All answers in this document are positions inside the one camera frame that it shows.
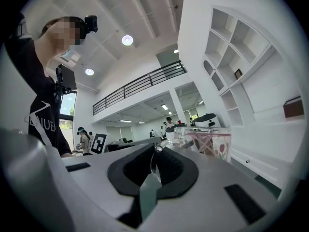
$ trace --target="black t-shirt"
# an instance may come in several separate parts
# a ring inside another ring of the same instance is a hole
[[[43,66],[35,53],[34,41],[32,39],[10,39],[6,42],[6,49],[19,73],[37,94],[30,108],[28,133],[40,139],[45,145],[48,144],[46,141],[49,141],[52,146],[55,146],[55,84],[51,77],[46,77],[44,74]],[[41,133],[34,126],[34,123],[38,124],[38,121],[43,128]],[[59,154],[71,154],[67,140],[60,128],[58,130]]]

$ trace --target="black slot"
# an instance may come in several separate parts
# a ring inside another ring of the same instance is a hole
[[[265,215],[262,208],[239,185],[234,184],[224,189],[249,224]]]
[[[83,163],[67,166],[66,169],[68,170],[68,172],[73,172],[73,171],[77,171],[77,170],[88,168],[88,167],[90,167],[90,165],[87,162],[83,162]]]

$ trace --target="round ceiling light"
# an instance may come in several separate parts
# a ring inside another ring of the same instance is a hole
[[[133,38],[130,35],[125,35],[124,37],[122,37],[121,42],[124,45],[131,45],[133,43]]]
[[[93,69],[87,69],[85,72],[87,75],[93,75],[95,73]]]

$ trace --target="balcony railing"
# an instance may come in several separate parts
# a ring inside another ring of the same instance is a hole
[[[103,111],[119,101],[122,101],[125,98],[128,98],[131,95],[184,73],[186,73],[186,71],[183,65],[180,61],[177,61],[143,75],[94,104],[93,115]]]

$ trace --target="built-in shelving unit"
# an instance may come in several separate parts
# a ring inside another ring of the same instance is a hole
[[[232,157],[282,188],[306,118],[285,117],[284,103],[300,93],[272,39],[249,17],[216,6],[203,65],[230,120]]]

